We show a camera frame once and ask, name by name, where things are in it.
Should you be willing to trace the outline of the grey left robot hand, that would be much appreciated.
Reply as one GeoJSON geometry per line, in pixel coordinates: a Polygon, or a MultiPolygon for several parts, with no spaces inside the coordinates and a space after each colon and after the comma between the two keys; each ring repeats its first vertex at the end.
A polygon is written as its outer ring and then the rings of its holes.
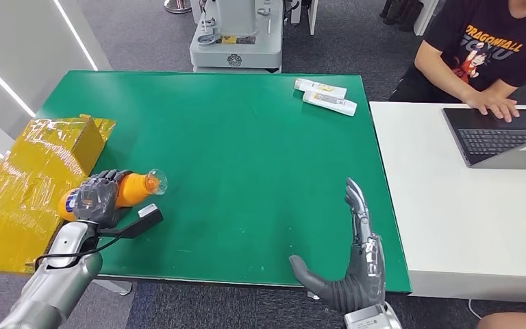
{"type": "Polygon", "coordinates": [[[73,206],[76,220],[95,223],[99,228],[115,228],[132,209],[131,206],[117,206],[120,183],[130,173],[128,170],[104,170],[82,182],[73,206]]]}

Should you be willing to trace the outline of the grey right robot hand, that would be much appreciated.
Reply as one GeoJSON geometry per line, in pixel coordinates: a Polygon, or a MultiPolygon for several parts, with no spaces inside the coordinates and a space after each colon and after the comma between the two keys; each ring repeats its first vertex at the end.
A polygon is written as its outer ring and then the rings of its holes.
{"type": "Polygon", "coordinates": [[[385,301],[384,253],[380,236],[371,225],[368,206],[359,185],[346,179],[345,201],[350,207],[352,242],[349,264],[339,280],[325,280],[310,271],[298,255],[288,260],[294,277],[330,308],[351,313],[385,301]]]}

